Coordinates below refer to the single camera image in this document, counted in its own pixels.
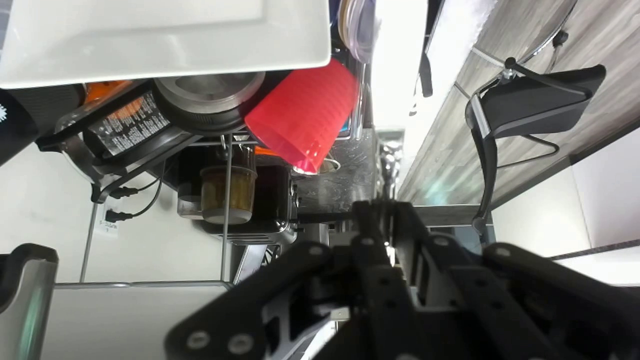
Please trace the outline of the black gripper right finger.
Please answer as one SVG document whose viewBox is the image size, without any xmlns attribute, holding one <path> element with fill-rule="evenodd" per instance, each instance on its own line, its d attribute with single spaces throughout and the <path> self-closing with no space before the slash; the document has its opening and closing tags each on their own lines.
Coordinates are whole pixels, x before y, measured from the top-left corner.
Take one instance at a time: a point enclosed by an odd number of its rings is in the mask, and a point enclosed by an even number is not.
<svg viewBox="0 0 640 360">
<path fill-rule="evenodd" d="M 636 289 L 612 287 L 514 244 L 480 255 L 398 208 L 400 264 L 416 302 L 464 318 L 491 360 L 640 360 Z"/>
</svg>

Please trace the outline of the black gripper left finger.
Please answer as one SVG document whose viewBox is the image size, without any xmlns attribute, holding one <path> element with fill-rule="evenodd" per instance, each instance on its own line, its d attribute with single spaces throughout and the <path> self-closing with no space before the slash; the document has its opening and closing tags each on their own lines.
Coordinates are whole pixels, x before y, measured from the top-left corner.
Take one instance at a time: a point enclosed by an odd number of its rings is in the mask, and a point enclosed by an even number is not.
<svg viewBox="0 0 640 360">
<path fill-rule="evenodd" d="M 317 360 L 425 360 L 407 271 L 387 244 L 421 230 L 405 203 L 358 203 L 346 244 L 296 242 L 270 264 L 171 327 L 165 360 L 288 360 L 343 311 Z"/>
</svg>

